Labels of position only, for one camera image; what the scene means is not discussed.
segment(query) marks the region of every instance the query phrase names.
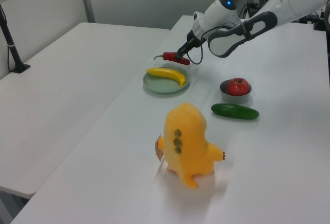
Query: brown spots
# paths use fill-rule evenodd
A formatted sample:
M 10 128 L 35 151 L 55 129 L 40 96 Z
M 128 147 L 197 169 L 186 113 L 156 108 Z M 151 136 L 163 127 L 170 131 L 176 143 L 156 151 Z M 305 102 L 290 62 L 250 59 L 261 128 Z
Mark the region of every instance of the brown spots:
M 176 147 L 182 147 L 182 141 L 179 138 L 175 138 L 173 143 Z
M 181 149 L 179 148 L 179 147 L 176 147 L 175 149 L 174 149 L 174 152 L 176 153 L 176 154 L 181 154 Z
M 174 152 L 176 154 L 181 154 L 182 151 L 180 149 L 180 147 L 182 147 L 182 141 L 179 139 L 179 137 L 182 135 L 181 131 L 179 129 L 176 129 L 174 131 L 174 136 L 176 137 L 174 140 L 173 140 L 173 143 L 174 143 Z
M 180 131 L 179 129 L 176 129 L 176 130 L 174 131 L 174 136 L 175 136 L 175 137 L 180 137 L 180 136 L 181 136 L 181 131 Z

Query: black cable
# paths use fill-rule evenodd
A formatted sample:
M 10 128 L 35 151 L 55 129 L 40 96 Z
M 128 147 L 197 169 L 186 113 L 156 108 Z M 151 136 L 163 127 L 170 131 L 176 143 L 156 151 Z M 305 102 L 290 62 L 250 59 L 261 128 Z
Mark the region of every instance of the black cable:
M 11 72 L 9 67 L 9 46 L 7 46 L 7 66 L 8 66 L 8 71 Z
M 222 26 L 224 26 L 225 24 L 233 24 L 234 26 L 237 26 L 237 24 L 232 23 L 232 22 L 226 22 L 226 23 L 222 24 Z M 204 36 L 205 34 L 207 34 L 208 32 L 211 32 L 212 30 L 219 29 L 219 28 L 221 28 L 221 27 L 220 27 L 220 26 L 218 26 L 218 27 L 214 27 L 214 28 L 212 28 L 212 29 L 206 31 L 205 33 L 203 33 L 202 36 L 201 36 L 201 43 L 202 43 L 202 41 L 203 41 L 203 36 Z M 198 63 L 195 63 L 194 61 L 191 60 L 191 58 L 190 58 L 188 52 L 187 52 L 187 56 L 188 56 L 190 62 L 192 62 L 192 63 L 195 64 L 195 65 L 199 65 L 199 64 L 203 61 L 203 43 L 201 44 L 201 59 L 200 59 L 200 61 L 199 61 Z
M 0 11 L 4 15 L 6 25 L 7 25 L 7 17 L 6 17 L 6 14 L 5 14 L 1 4 L 0 4 Z M 10 67 L 9 67 L 9 46 L 7 46 L 7 66 L 8 66 L 8 71 L 11 72 Z
M 1 13 L 4 15 L 4 18 L 5 18 L 5 21 L 6 21 L 6 25 L 7 25 L 6 14 L 5 14 L 4 9 L 2 8 L 1 4 L 0 4 L 0 11 L 1 11 Z
M 243 6 L 243 8 L 241 9 L 241 12 L 239 13 L 239 17 L 241 17 L 242 11 L 243 11 L 244 7 L 247 6 L 247 5 L 248 5 L 248 4 L 245 4 L 245 5 Z

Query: red chili pepper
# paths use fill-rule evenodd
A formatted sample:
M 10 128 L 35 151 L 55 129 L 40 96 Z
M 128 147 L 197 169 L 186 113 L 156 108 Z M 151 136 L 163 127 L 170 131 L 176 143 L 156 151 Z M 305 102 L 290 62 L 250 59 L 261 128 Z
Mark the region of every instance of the red chili pepper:
M 190 61 L 187 58 L 181 57 L 179 60 L 175 58 L 176 53 L 163 53 L 163 55 L 155 56 L 154 60 L 158 57 L 163 58 L 164 60 L 184 64 L 184 65 L 189 65 Z

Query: tag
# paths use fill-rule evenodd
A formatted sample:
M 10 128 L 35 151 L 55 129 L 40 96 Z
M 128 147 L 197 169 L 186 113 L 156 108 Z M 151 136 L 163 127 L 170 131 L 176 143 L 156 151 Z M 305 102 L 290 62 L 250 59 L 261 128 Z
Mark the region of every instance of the tag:
M 161 138 L 161 134 L 159 135 L 159 138 L 155 143 L 156 156 L 158 157 L 159 161 L 161 161 L 161 159 L 163 158 L 163 151 L 158 148 L 158 141 L 160 138 Z

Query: green plate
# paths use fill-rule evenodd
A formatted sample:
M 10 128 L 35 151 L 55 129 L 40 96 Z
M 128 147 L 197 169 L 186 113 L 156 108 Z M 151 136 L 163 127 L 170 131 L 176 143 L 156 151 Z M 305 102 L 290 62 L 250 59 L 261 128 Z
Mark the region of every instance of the green plate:
M 189 86 L 189 75 L 183 68 L 173 66 L 162 66 L 161 68 L 170 68 L 172 70 L 179 71 L 186 77 L 186 83 L 180 87 L 179 83 L 171 78 L 153 76 L 146 73 L 143 77 L 143 83 L 150 91 L 159 94 L 170 94 L 184 90 Z

